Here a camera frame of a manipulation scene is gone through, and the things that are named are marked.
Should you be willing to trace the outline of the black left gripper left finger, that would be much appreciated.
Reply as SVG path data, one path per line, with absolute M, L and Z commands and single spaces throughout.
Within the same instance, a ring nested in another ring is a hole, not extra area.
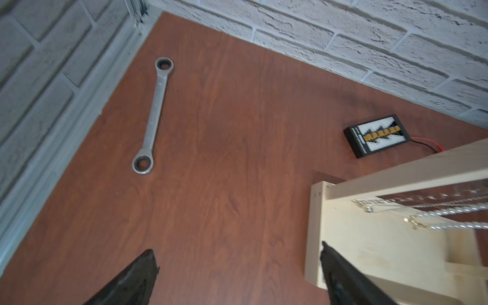
M 149 304 L 159 270 L 147 249 L 85 304 Z

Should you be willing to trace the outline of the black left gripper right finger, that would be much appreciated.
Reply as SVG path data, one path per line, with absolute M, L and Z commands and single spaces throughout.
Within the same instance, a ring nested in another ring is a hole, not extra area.
M 322 242 L 320 263 L 330 304 L 396 303 L 325 241 Z

